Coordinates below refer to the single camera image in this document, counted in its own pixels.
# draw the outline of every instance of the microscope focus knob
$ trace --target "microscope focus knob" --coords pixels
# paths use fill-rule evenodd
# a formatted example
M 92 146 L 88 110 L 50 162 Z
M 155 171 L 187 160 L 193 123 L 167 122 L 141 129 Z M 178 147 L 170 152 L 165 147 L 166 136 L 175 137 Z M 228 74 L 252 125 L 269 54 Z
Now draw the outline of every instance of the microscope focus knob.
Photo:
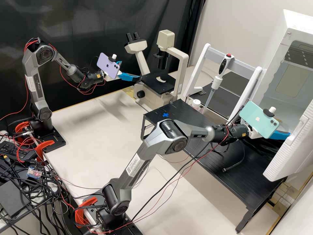
M 144 93 L 143 90 L 137 92 L 137 97 L 138 98 L 143 98 L 144 96 L 145 96 L 145 93 Z

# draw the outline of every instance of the orange clamp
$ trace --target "orange clamp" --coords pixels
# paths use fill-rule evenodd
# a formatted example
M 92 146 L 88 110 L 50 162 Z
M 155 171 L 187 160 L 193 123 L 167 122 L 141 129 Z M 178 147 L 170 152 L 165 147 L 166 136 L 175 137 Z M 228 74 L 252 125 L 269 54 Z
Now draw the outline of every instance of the orange clamp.
M 55 142 L 53 140 L 47 140 L 45 142 L 42 142 L 41 144 L 39 144 L 36 148 L 35 151 L 38 155 L 37 157 L 37 162 L 42 162 L 43 161 L 43 154 L 42 154 L 42 150 L 50 145 L 53 145 Z
M 28 127 L 29 125 L 30 125 L 30 124 L 29 124 L 28 121 L 21 122 L 21 123 L 19 123 L 19 124 L 16 125 L 16 127 L 15 127 L 15 132 L 16 132 L 16 133 L 22 132 L 22 131 L 23 131 L 23 128 Z M 23 138 L 22 138 L 22 137 L 18 137 L 18 138 L 17 138 L 17 141 L 21 143 L 21 142 L 23 142 Z
M 80 204 L 79 207 L 90 206 L 95 204 L 97 201 L 98 199 L 96 197 L 92 197 Z M 87 224 L 86 220 L 84 219 L 84 209 L 78 209 L 75 211 L 75 222 L 82 225 Z

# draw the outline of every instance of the gray robotic arm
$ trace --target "gray robotic arm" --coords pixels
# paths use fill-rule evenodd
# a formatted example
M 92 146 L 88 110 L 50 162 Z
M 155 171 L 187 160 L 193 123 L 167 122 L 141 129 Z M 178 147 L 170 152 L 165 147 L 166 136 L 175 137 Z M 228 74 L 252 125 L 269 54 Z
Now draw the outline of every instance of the gray robotic arm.
M 43 123 L 43 129 L 52 130 L 52 112 L 45 100 L 38 68 L 49 61 L 56 61 L 66 74 L 83 89 L 104 81 L 102 72 L 84 75 L 74 64 L 66 59 L 50 44 L 43 42 L 40 38 L 33 39 L 26 44 L 22 64 L 25 78 L 31 96 L 31 110 L 35 117 Z
M 114 178 L 106 184 L 102 193 L 105 197 L 106 212 L 113 216 L 122 215 L 131 201 L 131 189 L 156 154 L 166 155 L 184 149 L 191 138 L 201 138 L 206 142 L 218 142 L 223 139 L 224 145 L 237 139 L 249 136 L 245 125 L 237 125 L 226 131 L 226 126 L 208 126 L 206 128 L 185 124 L 178 120 L 165 119 L 143 141 L 126 169 L 119 178 Z

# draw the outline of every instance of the white wall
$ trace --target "white wall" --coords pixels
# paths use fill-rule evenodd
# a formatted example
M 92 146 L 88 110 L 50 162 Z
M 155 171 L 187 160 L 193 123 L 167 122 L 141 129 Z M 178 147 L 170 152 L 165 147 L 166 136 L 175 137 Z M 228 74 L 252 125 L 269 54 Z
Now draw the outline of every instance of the white wall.
M 313 231 L 313 180 L 291 205 L 271 235 L 312 234 Z
M 190 64 L 195 65 L 205 43 L 258 66 L 275 21 L 283 9 L 313 15 L 312 0 L 207 0 L 199 21 Z

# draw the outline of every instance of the black backdrop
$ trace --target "black backdrop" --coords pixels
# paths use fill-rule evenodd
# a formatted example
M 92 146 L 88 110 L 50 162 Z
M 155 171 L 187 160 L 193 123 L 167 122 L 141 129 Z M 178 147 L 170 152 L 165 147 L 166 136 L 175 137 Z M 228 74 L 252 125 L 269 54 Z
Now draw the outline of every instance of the black backdrop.
M 156 71 L 156 40 L 159 30 L 175 33 L 175 47 L 189 53 L 204 0 L 2 0 L 0 2 L 0 118 L 18 111 L 26 100 L 22 68 L 23 48 L 31 37 L 50 42 L 70 62 L 96 68 L 95 55 L 117 54 L 121 70 L 139 74 L 134 55 L 124 49 L 125 34 L 137 31 L 145 38 L 144 50 L 151 71 Z M 169 59 L 168 71 L 177 69 L 177 59 Z M 66 84 L 57 63 L 39 69 L 47 103 L 58 110 L 132 85 L 121 80 L 97 87 L 90 96 Z M 30 115 L 29 106 L 1 124 Z

